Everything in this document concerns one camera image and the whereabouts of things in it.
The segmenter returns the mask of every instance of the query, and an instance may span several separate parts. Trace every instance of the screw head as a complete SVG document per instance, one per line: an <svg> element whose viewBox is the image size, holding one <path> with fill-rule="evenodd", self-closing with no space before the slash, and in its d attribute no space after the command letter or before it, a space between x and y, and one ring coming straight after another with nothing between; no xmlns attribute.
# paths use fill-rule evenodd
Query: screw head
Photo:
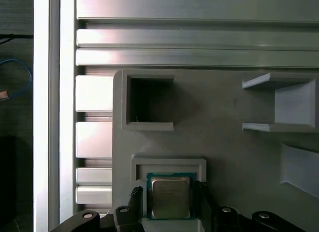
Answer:
<svg viewBox="0 0 319 232"><path fill-rule="evenodd" d="M266 214L266 213L261 213L261 214L259 214L259 217L260 217L260 218L263 218L263 219L269 219L269 215Z"/></svg>
<svg viewBox="0 0 319 232"><path fill-rule="evenodd" d="M83 217L84 218L86 218L86 219L88 219L88 218L91 218L93 215L92 214L90 214L90 213L88 213L88 214L84 214L83 215Z"/></svg>
<svg viewBox="0 0 319 232"><path fill-rule="evenodd" d="M231 209L228 208L228 207L224 207L224 208L222 209L222 211L225 212L225 213L229 213L229 212L231 212Z"/></svg>

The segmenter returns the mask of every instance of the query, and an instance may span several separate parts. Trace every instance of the dark background wall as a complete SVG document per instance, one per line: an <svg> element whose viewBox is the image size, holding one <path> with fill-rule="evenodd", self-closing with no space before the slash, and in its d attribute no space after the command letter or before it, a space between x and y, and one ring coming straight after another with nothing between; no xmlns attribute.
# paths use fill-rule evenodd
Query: dark background wall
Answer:
<svg viewBox="0 0 319 232"><path fill-rule="evenodd" d="M33 0L0 0L0 34L9 33L33 35ZM0 61L10 58L21 60L32 69L33 39L15 39L0 45ZM14 63L0 66L0 91L8 90L12 94L27 82L28 74L22 66ZM16 224L20 231L32 231L32 125L32 87L19 98L0 101L0 137L14 136L16 147L18 216L12 226L4 231L19 231ZM0 151L8 153L1 145Z"/></svg>

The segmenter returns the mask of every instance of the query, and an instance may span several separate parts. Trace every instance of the cable connector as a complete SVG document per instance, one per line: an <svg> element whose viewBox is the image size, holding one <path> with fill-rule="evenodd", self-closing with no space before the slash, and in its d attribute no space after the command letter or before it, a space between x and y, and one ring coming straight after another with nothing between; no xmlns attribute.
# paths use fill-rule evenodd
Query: cable connector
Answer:
<svg viewBox="0 0 319 232"><path fill-rule="evenodd" d="M2 91L0 92L0 101L8 100L9 94L8 91Z"/></svg>

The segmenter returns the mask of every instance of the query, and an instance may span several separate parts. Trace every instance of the blue cable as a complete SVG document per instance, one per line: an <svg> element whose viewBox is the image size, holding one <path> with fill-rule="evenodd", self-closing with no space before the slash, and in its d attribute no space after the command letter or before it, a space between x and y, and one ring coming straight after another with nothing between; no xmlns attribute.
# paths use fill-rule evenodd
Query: blue cable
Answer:
<svg viewBox="0 0 319 232"><path fill-rule="evenodd" d="M8 100L8 99L13 99L13 98L16 98L16 97L19 97L19 96L22 96L30 87L31 83L32 83L32 74L31 74L31 70L30 68L22 61L19 61L17 59L7 59L7 60L4 60L4 61L0 61L0 66L5 64L5 63L8 63L8 62L17 62L19 64L21 64L29 73L29 82L28 84L19 92L13 94L12 96L9 96L9 98L6 98L6 99L2 99L0 101L4 101L4 100Z"/></svg>

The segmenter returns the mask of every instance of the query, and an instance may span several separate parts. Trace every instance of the white vertical bar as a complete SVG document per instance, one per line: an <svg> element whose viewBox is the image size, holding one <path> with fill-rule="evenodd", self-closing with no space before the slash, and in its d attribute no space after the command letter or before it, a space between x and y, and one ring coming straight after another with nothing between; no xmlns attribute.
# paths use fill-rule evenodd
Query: white vertical bar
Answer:
<svg viewBox="0 0 319 232"><path fill-rule="evenodd" d="M48 228L49 0L34 0L33 230Z"/></svg>
<svg viewBox="0 0 319 232"><path fill-rule="evenodd" d="M33 230L59 224L59 0L34 0Z"/></svg>
<svg viewBox="0 0 319 232"><path fill-rule="evenodd" d="M75 28L76 0L60 2L60 223L77 212L75 203Z"/></svg>

